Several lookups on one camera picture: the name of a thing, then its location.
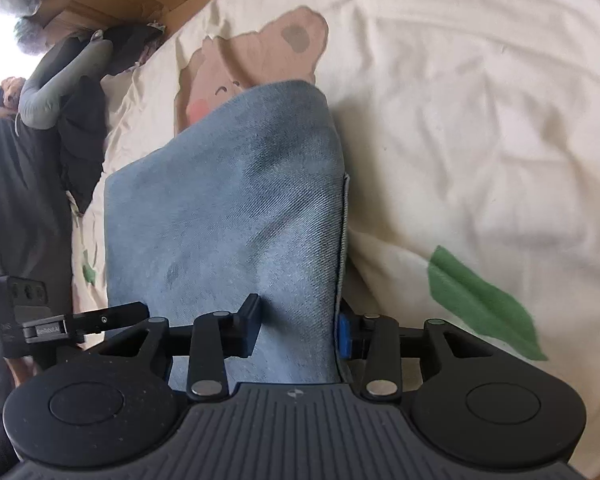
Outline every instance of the bear face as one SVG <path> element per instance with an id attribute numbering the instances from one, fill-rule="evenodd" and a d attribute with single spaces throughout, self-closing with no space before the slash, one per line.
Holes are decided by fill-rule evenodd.
<path id="1" fill-rule="evenodd" d="M 205 38 L 180 73 L 178 131 L 256 85 L 301 79 L 315 83 L 315 67 L 327 44 L 324 18 L 298 7 L 259 32 Z"/>

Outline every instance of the black electronic device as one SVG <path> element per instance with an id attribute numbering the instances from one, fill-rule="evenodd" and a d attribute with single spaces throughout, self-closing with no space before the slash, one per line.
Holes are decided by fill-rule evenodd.
<path id="1" fill-rule="evenodd" d="M 143 319 L 27 381 L 4 406 L 23 460 L 7 478 L 582 478 L 567 465 L 586 420 L 578 394 L 444 320 L 402 328 L 343 302 L 336 346 L 341 357 L 365 362 L 362 380 L 243 383 L 231 393 L 224 359 L 251 355 L 262 309 L 251 294 L 235 313 L 205 314 L 190 326 Z M 138 303 L 95 314 L 106 327 L 82 318 L 74 331 L 75 316 L 65 316 L 62 333 L 148 315 Z M 40 327 L 57 322 L 8 334 L 21 330 L 34 357 L 46 348 L 48 364 L 49 345 L 71 339 L 42 341 L 58 332 Z M 186 392 L 167 382 L 177 355 L 189 356 Z M 419 358 L 419 389 L 402 390 L 401 358 Z"/>

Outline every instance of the bed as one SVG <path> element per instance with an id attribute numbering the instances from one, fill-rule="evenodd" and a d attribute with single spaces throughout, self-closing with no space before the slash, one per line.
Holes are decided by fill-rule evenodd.
<path id="1" fill-rule="evenodd" d="M 104 182 L 181 129 L 181 72 L 205 37 L 303 6 L 328 38 L 301 78 L 326 95 L 351 178 L 345 297 L 403 326 L 443 317 L 567 381 L 588 411 L 572 463 L 599 473 L 600 0 L 212 0 L 102 81 L 74 309 L 107 306 Z"/>

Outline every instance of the inner ear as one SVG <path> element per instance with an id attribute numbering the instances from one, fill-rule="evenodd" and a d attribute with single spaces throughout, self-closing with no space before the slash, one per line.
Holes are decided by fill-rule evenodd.
<path id="1" fill-rule="evenodd" d="M 311 39 L 306 29 L 295 23 L 287 25 L 282 29 L 280 34 L 296 54 L 302 54 L 311 44 Z"/>

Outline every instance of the denim fabric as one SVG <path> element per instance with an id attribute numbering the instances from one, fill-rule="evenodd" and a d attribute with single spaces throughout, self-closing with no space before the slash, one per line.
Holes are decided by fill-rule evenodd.
<path id="1" fill-rule="evenodd" d="M 225 360 L 230 383 L 339 381 L 345 195 L 324 95 L 301 81 L 245 91 L 107 180 L 109 304 L 142 301 L 177 326 L 256 292 L 263 326 L 251 358 Z"/>

